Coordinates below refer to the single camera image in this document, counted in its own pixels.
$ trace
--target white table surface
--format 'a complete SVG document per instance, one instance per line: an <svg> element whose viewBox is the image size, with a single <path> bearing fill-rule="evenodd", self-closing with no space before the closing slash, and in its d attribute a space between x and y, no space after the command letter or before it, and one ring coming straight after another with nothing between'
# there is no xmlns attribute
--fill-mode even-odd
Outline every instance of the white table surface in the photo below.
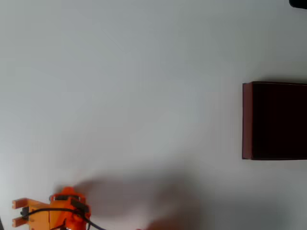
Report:
<svg viewBox="0 0 307 230"><path fill-rule="evenodd" d="M193 184L199 229L306 229L307 161L242 160L241 106L244 82L307 80L307 10L287 0L4 0L0 32L6 230L13 199L47 202L93 178L93 221L108 230L146 226L171 183Z"/></svg>

